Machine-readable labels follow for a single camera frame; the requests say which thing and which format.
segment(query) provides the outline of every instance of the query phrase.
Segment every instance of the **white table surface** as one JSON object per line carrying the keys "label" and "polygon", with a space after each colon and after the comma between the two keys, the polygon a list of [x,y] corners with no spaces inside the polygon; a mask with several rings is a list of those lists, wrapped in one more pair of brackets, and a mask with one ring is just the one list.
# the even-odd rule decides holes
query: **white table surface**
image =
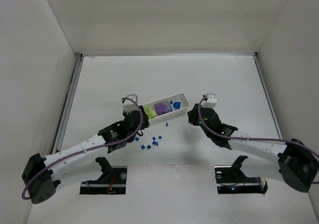
{"label": "white table surface", "polygon": [[[222,122],[278,138],[252,56],[85,57],[62,149],[122,120],[127,94],[143,104],[180,92],[190,109],[202,94],[216,93]],[[107,156],[113,166],[128,165],[126,195],[79,196],[74,185],[33,205],[28,223],[317,223],[308,194],[278,181],[269,180],[264,196],[218,195],[212,165],[232,164],[243,153],[217,147],[186,115],[168,124]],[[153,136],[163,137],[159,146],[141,150]]]}

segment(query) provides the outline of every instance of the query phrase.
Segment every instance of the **black bracket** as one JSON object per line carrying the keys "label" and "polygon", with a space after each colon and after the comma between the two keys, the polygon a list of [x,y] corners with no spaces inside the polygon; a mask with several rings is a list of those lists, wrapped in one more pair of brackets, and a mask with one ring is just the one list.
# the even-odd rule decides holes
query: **black bracket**
{"label": "black bracket", "polygon": [[[215,178],[219,194],[266,193],[268,190],[267,182],[262,186],[259,177],[246,177],[240,170],[247,158],[247,156],[239,156],[231,167],[221,166],[215,168]],[[228,186],[224,185],[224,183],[231,183],[233,185]]]}
{"label": "black bracket", "polygon": [[[26,185],[38,172],[45,168],[45,159],[40,154],[35,154],[29,158],[28,163],[22,173],[22,179]],[[44,202],[55,194],[55,188],[61,183],[59,180],[52,181],[52,170],[43,172],[28,188],[33,204]]]}
{"label": "black bracket", "polygon": [[98,178],[99,181],[104,182],[110,178],[112,175],[113,169],[109,161],[106,158],[96,158],[95,161],[100,164],[102,175]]}
{"label": "black bracket", "polygon": [[[300,140],[292,139],[303,145]],[[279,172],[291,188],[307,193],[318,173],[319,162],[308,150],[286,143],[287,148],[279,153]]]}

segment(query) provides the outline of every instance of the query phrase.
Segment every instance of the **blue block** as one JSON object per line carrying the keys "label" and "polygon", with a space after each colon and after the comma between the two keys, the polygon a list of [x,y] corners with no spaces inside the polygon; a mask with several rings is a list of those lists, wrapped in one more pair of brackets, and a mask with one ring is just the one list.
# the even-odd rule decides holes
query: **blue block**
{"label": "blue block", "polygon": [[174,102],[173,107],[176,109],[180,109],[180,102]]}

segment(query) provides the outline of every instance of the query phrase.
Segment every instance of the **yellow object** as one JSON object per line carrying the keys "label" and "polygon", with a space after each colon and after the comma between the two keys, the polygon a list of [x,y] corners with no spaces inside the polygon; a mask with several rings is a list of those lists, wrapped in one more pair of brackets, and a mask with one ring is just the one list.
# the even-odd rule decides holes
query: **yellow object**
{"label": "yellow object", "polygon": [[156,110],[153,105],[147,104],[143,106],[146,115],[148,115],[149,119],[157,117]]}

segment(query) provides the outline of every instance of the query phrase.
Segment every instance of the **purple object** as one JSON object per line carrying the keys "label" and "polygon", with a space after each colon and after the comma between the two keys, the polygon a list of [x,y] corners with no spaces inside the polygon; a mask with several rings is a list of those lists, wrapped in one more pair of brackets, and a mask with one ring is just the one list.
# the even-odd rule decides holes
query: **purple object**
{"label": "purple object", "polygon": [[172,111],[171,107],[169,107],[168,105],[166,105],[164,103],[157,103],[154,105],[154,108],[155,108],[156,113],[158,115],[162,115],[162,114],[169,113]]}

